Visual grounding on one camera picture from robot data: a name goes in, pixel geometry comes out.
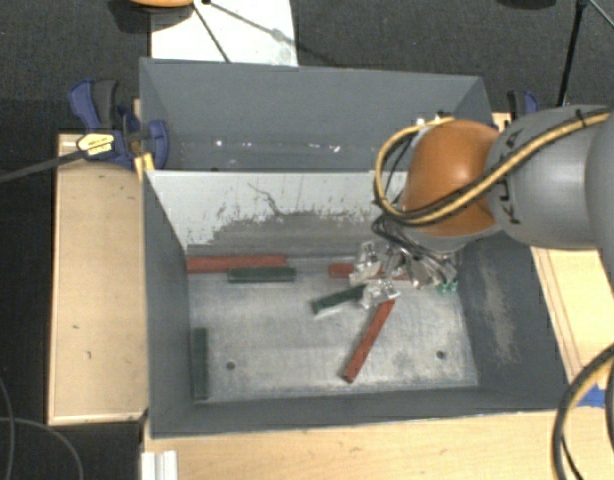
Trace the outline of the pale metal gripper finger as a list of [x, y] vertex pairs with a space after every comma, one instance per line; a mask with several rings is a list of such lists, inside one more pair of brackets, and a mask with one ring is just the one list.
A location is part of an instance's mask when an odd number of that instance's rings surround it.
[[386, 261], [385, 250], [373, 241], [364, 242], [359, 248], [348, 279], [351, 284], [366, 284], [369, 281], [384, 279]]
[[397, 289], [392, 279], [372, 279], [362, 285], [359, 304], [364, 309], [370, 309], [374, 306], [380, 306], [385, 302], [394, 301], [400, 295], [401, 292]]

